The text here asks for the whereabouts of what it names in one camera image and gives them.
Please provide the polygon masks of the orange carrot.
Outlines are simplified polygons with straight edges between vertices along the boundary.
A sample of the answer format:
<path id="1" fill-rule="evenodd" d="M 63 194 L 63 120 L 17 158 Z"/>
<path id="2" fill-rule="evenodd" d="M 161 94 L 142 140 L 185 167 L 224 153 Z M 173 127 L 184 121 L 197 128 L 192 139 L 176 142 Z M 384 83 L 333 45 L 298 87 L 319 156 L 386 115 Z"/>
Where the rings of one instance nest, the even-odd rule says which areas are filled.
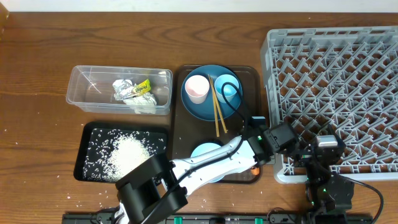
<path id="1" fill-rule="evenodd" d="M 251 169 L 251 173 L 252 173 L 252 175 L 259 175 L 260 169 L 258 167 L 253 167 Z"/>

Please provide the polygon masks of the light blue cup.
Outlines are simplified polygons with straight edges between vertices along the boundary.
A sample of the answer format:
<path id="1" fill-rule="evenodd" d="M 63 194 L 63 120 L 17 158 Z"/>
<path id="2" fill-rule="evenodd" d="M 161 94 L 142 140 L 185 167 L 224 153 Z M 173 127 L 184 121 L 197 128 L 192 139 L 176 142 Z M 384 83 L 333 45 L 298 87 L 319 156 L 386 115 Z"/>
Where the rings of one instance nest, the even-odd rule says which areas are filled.
<path id="1" fill-rule="evenodd" d="M 220 75 L 215 80 L 214 87 L 216 90 L 217 99 L 221 103 L 226 103 L 226 101 L 223 98 L 222 92 L 221 92 L 222 90 L 224 90 L 224 95 L 228 102 L 230 102 L 234 98 L 234 96 L 237 92 L 236 89 L 234 87 L 232 87 L 231 85 L 225 85 L 223 88 L 223 85 L 225 83 L 232 83 L 236 88 L 239 88 L 239 81 L 235 76 L 229 75 L 229 74 Z"/>

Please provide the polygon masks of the light blue bowl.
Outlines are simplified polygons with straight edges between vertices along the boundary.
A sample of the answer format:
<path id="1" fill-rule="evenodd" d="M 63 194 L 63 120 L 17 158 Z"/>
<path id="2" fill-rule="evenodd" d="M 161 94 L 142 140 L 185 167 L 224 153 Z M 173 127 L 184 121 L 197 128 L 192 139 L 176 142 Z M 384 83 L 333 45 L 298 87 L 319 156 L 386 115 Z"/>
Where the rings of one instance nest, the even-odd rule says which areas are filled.
<path id="1" fill-rule="evenodd" d="M 206 143 L 203 143 L 203 144 L 197 146 L 191 153 L 190 157 L 197 157 L 202 154 L 206 154 L 207 152 L 218 149 L 220 147 L 221 146 L 219 144 L 212 143 L 212 142 L 206 142 Z M 204 178 L 209 183 L 215 183 L 224 178 L 223 175 L 217 174 L 216 172 L 214 173 L 210 166 L 202 168 L 200 173 L 201 173 L 201 175 L 204 176 Z"/>

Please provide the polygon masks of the pink cup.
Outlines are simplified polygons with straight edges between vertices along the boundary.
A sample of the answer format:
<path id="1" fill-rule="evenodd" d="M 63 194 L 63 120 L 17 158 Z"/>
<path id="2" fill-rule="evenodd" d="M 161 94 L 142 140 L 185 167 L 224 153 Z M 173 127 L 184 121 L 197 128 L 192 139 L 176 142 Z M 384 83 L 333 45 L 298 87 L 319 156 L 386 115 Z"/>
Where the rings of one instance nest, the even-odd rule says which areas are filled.
<path id="1" fill-rule="evenodd" d="M 191 76 L 185 82 L 185 91 L 190 101 L 194 104 L 203 103 L 206 100 L 209 89 L 209 81 L 202 75 Z"/>

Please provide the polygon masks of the white napkin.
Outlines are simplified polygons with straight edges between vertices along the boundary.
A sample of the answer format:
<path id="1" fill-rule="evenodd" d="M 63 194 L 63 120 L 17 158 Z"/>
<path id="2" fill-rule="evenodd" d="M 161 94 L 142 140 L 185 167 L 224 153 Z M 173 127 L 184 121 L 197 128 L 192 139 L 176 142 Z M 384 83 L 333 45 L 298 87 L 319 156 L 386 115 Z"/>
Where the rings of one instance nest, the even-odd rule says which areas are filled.
<path id="1" fill-rule="evenodd" d="M 152 93 L 145 93 L 130 99 L 123 100 L 135 114 L 154 114 L 157 102 Z"/>

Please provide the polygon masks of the green snack wrapper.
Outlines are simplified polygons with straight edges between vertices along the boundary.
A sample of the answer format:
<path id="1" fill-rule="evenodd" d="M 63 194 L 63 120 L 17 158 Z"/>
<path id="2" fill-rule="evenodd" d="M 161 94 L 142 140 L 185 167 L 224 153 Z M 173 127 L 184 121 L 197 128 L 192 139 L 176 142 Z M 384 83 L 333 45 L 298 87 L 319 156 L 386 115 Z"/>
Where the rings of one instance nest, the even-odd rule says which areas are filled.
<path id="1" fill-rule="evenodd" d="M 151 91 L 150 80 L 146 79 L 138 85 L 134 85 L 132 89 L 133 96 L 142 96 L 143 94 Z"/>

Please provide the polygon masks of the aluminium foil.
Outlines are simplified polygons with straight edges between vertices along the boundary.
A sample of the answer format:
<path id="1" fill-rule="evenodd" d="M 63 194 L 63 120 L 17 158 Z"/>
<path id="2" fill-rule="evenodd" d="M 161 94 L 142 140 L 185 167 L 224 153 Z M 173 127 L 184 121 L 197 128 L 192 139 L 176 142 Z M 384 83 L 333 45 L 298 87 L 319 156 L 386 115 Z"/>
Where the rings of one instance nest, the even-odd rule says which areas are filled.
<path id="1" fill-rule="evenodd" d="M 113 82 L 114 98 L 117 101 L 126 100 L 133 97 L 134 85 L 127 79 L 119 79 Z"/>

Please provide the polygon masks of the white rice pile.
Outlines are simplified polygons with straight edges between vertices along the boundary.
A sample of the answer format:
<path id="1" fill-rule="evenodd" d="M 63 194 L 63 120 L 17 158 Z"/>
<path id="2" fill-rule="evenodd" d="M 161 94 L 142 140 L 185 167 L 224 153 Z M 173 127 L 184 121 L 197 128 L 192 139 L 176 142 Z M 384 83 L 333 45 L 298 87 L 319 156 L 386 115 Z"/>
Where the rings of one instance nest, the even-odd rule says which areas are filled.
<path id="1" fill-rule="evenodd" d="M 165 133 L 95 128 L 84 156 L 83 179 L 117 182 L 166 147 Z"/>

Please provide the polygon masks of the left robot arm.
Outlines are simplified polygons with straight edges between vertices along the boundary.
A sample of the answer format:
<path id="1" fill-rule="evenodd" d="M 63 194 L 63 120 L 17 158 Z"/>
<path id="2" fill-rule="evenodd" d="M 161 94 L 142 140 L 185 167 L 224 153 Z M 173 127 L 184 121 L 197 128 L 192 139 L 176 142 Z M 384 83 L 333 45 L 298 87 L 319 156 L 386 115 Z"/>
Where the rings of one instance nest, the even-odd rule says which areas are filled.
<path id="1" fill-rule="evenodd" d="M 274 154 L 293 151 L 299 137 L 289 123 L 268 128 L 244 125 L 229 143 L 196 157 L 168 160 L 157 154 L 116 182 L 115 223 L 158 223 L 188 203 L 200 187 L 229 174 L 267 164 Z"/>

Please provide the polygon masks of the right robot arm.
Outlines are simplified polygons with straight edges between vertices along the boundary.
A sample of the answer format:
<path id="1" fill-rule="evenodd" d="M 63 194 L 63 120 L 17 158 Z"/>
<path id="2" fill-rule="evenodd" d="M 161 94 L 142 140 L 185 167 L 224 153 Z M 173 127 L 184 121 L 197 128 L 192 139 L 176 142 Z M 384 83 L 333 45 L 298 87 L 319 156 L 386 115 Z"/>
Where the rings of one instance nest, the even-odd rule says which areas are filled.
<path id="1" fill-rule="evenodd" d="M 296 166 L 304 167 L 307 180 L 305 193 L 312 203 L 297 223 L 348 223 L 346 211 L 352 208 L 354 183 L 332 174 L 329 167 L 336 164 L 344 152 L 345 143 L 331 126 L 325 135 L 298 148 L 294 155 Z"/>

